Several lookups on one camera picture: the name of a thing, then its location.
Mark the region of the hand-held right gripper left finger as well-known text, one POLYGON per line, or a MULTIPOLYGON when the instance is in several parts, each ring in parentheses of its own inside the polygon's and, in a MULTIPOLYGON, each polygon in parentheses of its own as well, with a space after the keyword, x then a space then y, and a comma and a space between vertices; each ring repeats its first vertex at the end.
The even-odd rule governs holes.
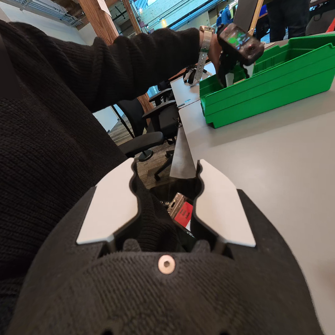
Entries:
POLYGON ((102 242, 109 251, 123 248, 139 233, 139 198, 136 195, 136 162, 133 158, 107 173, 94 187, 77 245, 102 242))

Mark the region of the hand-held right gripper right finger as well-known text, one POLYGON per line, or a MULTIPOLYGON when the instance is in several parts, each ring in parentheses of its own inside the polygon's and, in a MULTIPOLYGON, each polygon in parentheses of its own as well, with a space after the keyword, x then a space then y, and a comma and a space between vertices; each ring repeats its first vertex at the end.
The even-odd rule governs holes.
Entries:
POLYGON ((193 236, 207 241, 213 253, 230 245, 255 248, 256 241, 233 182, 204 159, 197 162, 193 236))

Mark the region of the green plastic bin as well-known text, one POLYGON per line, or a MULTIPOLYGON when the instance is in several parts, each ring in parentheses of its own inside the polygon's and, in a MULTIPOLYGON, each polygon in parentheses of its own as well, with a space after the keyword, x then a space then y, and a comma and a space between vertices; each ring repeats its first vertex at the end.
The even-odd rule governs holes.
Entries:
POLYGON ((249 79, 238 66, 234 71, 239 81, 227 88, 216 77, 200 82, 204 119, 213 128, 328 91, 335 74, 334 33, 273 45, 257 60, 249 79))

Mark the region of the person's left forearm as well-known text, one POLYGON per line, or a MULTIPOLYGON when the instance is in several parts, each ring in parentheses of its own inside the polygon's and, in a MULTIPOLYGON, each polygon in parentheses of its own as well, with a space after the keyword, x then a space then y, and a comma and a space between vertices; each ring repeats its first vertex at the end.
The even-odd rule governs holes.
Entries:
POLYGON ((144 95, 149 87, 195 63, 203 39, 195 28, 181 32, 163 28, 130 39, 120 36, 111 46, 96 39, 83 52, 81 72, 90 86, 87 107, 99 111, 144 95))

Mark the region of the adjacent grey desk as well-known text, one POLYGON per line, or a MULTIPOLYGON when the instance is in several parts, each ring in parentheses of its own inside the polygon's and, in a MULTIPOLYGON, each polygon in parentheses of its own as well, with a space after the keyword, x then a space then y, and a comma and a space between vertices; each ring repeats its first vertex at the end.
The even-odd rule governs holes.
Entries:
POLYGON ((170 85, 174 94, 174 100, 177 104, 178 110, 181 110, 200 100, 199 84, 190 87, 188 82, 184 82, 183 75, 187 69, 188 68, 180 71, 180 76, 170 81, 170 85))

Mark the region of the person's left hand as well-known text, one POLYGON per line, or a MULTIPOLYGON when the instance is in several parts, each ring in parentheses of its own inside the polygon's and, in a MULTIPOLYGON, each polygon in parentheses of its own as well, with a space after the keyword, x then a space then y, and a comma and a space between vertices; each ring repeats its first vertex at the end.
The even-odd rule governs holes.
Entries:
POLYGON ((215 73, 218 75, 219 66, 220 66, 220 54, 222 52, 222 48, 217 40, 217 35, 214 33, 211 37, 210 47, 208 51, 208 58, 212 62, 215 73))

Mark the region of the silver mesh wristwatch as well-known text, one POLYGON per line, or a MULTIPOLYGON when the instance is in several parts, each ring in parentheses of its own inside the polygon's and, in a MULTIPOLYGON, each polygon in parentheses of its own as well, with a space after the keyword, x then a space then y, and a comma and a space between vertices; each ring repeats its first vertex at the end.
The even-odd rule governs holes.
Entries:
POLYGON ((196 73, 194 77, 195 83, 198 83, 202 79, 202 74, 203 74, 205 63, 206 63, 207 54, 209 52, 212 36, 215 32, 214 28, 204 26, 204 25, 200 26, 199 30, 200 32, 203 33, 203 40, 201 43, 199 59, 198 59, 196 73))

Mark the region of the dark display panel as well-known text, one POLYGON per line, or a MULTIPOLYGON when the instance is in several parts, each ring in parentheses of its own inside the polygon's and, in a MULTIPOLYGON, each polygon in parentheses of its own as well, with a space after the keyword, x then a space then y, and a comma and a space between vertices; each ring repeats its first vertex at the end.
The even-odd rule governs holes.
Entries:
POLYGON ((239 0, 234 15, 234 24, 253 35, 263 2, 263 0, 239 0))

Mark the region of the red badge with metal clip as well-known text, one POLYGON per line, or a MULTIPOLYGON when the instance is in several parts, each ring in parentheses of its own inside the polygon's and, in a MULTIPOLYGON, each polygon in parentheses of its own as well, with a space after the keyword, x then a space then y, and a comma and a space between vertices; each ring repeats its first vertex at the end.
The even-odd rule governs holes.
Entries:
POLYGON ((173 200, 169 203, 167 211, 177 224, 191 231, 193 200, 177 192, 173 200))

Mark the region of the wooden post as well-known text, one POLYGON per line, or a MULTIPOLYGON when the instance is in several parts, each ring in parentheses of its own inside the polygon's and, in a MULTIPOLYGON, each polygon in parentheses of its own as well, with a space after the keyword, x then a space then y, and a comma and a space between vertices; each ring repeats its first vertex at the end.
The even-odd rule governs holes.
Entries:
MULTIPOLYGON (((108 45, 111 45, 119 36, 119 33, 112 21, 106 1, 79 0, 78 3, 84 11, 96 35, 102 38, 108 45)), ((128 13, 135 34, 140 34, 142 31, 130 2, 128 0, 122 0, 122 3, 128 13)), ((144 108, 145 113, 149 112, 149 110, 153 108, 152 103, 149 102, 149 96, 147 93, 139 96, 138 100, 144 108)))

